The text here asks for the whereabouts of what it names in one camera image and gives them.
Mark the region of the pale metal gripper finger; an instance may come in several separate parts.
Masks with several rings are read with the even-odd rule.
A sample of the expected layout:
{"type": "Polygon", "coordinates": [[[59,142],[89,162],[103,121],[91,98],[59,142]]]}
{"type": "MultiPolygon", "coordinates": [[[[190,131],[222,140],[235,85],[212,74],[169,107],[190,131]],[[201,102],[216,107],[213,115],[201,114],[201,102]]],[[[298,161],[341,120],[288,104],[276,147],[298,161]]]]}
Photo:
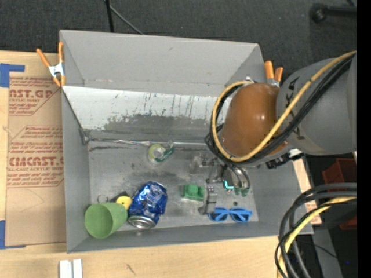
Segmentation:
{"type": "Polygon", "coordinates": [[[214,186],[206,185],[204,189],[203,205],[198,209],[200,215],[214,213],[217,203],[217,196],[214,186]]]}
{"type": "Polygon", "coordinates": [[[215,166],[215,158],[206,153],[199,153],[192,157],[190,162],[190,173],[198,173],[207,168],[215,166]]]}

